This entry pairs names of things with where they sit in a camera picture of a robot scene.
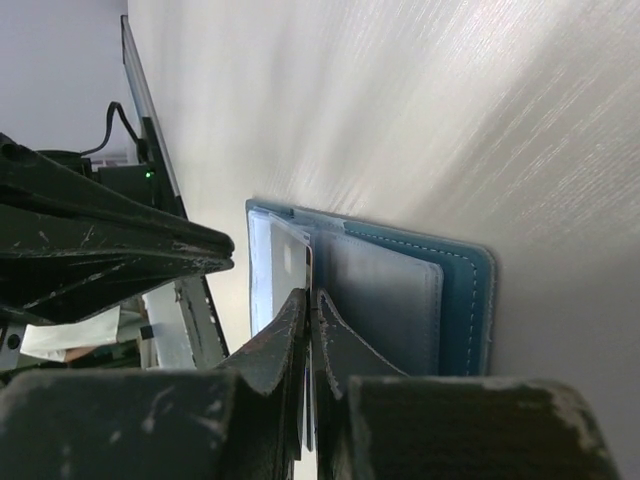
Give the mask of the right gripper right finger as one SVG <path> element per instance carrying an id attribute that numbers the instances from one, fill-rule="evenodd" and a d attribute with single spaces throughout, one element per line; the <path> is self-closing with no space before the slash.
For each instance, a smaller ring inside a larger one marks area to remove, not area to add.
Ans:
<path id="1" fill-rule="evenodd" d="M 311 316 L 322 479 L 615 479 L 584 398 L 558 382 L 409 376 L 325 291 Z"/>

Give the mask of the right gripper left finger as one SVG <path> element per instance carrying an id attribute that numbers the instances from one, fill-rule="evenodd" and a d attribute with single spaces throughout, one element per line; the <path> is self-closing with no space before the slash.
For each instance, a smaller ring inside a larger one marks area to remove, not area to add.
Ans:
<path id="1" fill-rule="evenodd" d="M 5 479 L 289 479 L 307 294 L 208 371 L 37 370 L 1 393 Z"/>

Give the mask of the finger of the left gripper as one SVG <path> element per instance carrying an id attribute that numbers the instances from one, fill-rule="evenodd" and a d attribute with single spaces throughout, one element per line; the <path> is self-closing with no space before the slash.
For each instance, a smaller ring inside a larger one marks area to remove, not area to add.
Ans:
<path id="1" fill-rule="evenodd" d="M 229 270 L 229 258 L 149 255 L 1 260 L 1 320 L 74 323 L 175 280 Z"/>
<path id="2" fill-rule="evenodd" d="M 144 229 L 223 257 L 235 249 L 223 232 L 135 202 L 6 135 L 1 136 L 1 203 L 61 218 Z"/>

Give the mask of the blue leather card holder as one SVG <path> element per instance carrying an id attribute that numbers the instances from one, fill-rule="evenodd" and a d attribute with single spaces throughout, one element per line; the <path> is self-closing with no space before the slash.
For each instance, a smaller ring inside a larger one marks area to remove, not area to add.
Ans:
<path id="1" fill-rule="evenodd" d="M 311 230 L 311 291 L 325 290 L 344 322 L 411 375 L 488 371 L 496 261 L 478 245 L 355 218 L 250 199 L 245 204 L 251 333 L 272 310 L 270 214 Z"/>

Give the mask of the grey card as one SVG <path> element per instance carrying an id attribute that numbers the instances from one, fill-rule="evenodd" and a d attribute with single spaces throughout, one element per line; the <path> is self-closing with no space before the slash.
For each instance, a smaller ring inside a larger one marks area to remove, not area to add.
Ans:
<path id="1" fill-rule="evenodd" d="M 272 310 L 280 308 L 294 288 L 313 289 L 313 250 L 311 230 L 296 221 L 270 214 Z M 304 350 L 303 413 L 301 445 L 309 452 L 315 449 L 315 413 L 311 399 L 313 393 L 310 343 Z"/>

